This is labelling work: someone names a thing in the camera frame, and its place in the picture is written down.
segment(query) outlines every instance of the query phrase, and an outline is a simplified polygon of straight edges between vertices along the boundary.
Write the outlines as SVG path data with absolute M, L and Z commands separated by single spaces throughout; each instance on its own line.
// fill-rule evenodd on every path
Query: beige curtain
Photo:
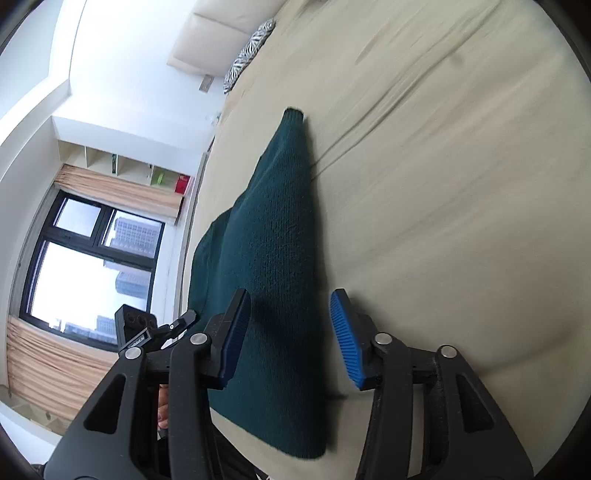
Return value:
M 151 218 L 174 222 L 183 196 L 109 177 L 86 168 L 63 165 L 56 177 L 63 190 L 112 207 L 131 210 Z
M 64 419 L 74 419 L 116 360 L 116 353 L 8 318 L 7 364 L 11 391 Z

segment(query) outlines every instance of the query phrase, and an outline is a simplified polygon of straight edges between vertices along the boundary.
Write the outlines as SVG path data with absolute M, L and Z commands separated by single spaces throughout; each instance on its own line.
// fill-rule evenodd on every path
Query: green sweater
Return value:
M 200 318 L 191 333 L 224 312 L 237 288 L 249 291 L 252 317 L 236 374 L 225 390 L 209 391 L 210 404 L 300 458 L 326 448 L 310 182 L 303 114 L 287 109 L 248 187 L 199 242 L 189 290 Z

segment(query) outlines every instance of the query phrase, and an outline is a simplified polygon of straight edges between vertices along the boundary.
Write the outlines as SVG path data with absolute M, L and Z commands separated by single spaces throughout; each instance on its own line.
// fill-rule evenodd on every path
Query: mattress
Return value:
M 329 293 L 345 288 L 407 345 L 460 349 L 538 471 L 591 394 L 583 68 L 531 0 L 289 0 L 276 19 L 227 97 L 184 287 L 197 243 L 246 188 L 283 110 L 301 109 L 332 436 L 322 458 L 300 460 L 214 422 L 276 480 L 354 478 L 372 396 L 348 380 L 330 327 Z

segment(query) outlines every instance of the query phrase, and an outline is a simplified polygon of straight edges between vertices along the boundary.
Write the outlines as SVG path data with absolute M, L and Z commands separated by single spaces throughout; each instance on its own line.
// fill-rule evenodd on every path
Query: window frame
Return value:
M 88 205 L 96 206 L 100 208 L 100 212 L 95 222 L 92 234 L 90 237 L 81 235 L 79 233 L 70 232 L 68 230 L 54 226 L 57 223 L 61 211 L 65 207 L 68 200 L 74 200 L 76 202 L 86 203 Z M 112 218 L 114 218 L 115 212 L 129 213 L 140 218 L 146 218 L 150 221 L 155 221 L 160 224 L 160 234 L 158 236 L 158 242 L 156 243 L 156 251 L 154 258 L 145 257 L 143 255 L 133 254 L 118 250 L 114 247 L 106 247 L 103 245 L 103 240 L 106 238 L 109 228 L 112 226 Z M 85 338 L 79 335 L 64 333 L 59 330 L 53 329 L 49 326 L 49 323 L 45 320 L 41 320 L 31 313 L 29 313 L 33 307 L 33 300 L 35 298 L 35 289 L 37 288 L 38 275 L 43 265 L 43 260 L 47 252 L 49 243 L 54 243 L 61 247 L 69 248 L 77 252 L 90 255 L 92 257 L 100 258 L 102 260 L 112 261 L 118 264 L 127 265 L 129 267 L 138 268 L 140 270 L 150 272 L 150 285 L 148 287 L 148 298 L 146 299 L 146 311 L 150 311 L 152 305 L 152 291 L 154 289 L 154 278 L 156 275 L 156 265 L 158 262 L 158 254 L 160 253 L 160 245 L 162 243 L 162 237 L 164 234 L 164 222 L 147 218 L 137 213 L 126 212 L 120 208 L 110 207 L 94 200 L 85 199 L 76 196 L 71 193 L 66 193 L 60 190 L 49 209 L 49 213 L 43 227 L 35 243 L 33 255 L 27 269 L 27 275 L 25 278 L 24 288 L 22 291 L 21 304 L 19 316 L 22 320 L 55 335 L 59 335 L 75 342 L 83 343 L 88 346 L 99 348 L 110 352 L 116 352 L 118 350 L 117 345 L 112 343 L 102 342 L 93 338 Z

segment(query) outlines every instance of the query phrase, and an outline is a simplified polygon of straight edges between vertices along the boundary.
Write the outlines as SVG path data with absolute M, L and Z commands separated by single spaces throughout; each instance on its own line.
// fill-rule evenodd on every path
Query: high-rise building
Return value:
M 110 247 L 152 258 L 156 254 L 160 224 L 120 217 L 115 220 L 113 228 L 115 237 L 111 240 Z
M 96 331 L 117 338 L 115 333 L 115 319 L 98 315 L 96 317 Z
M 64 327 L 64 333 L 73 333 L 75 335 L 84 337 L 84 338 L 92 338 L 94 340 L 98 340 L 100 342 L 112 343 L 114 345 L 117 344 L 117 336 L 110 335 L 107 333 L 97 332 L 96 330 L 92 330 L 86 327 L 81 327 L 79 325 L 75 325 L 74 323 L 66 322 Z
M 119 272 L 115 278 L 115 290 L 122 295 L 147 299 L 150 289 L 150 273 Z

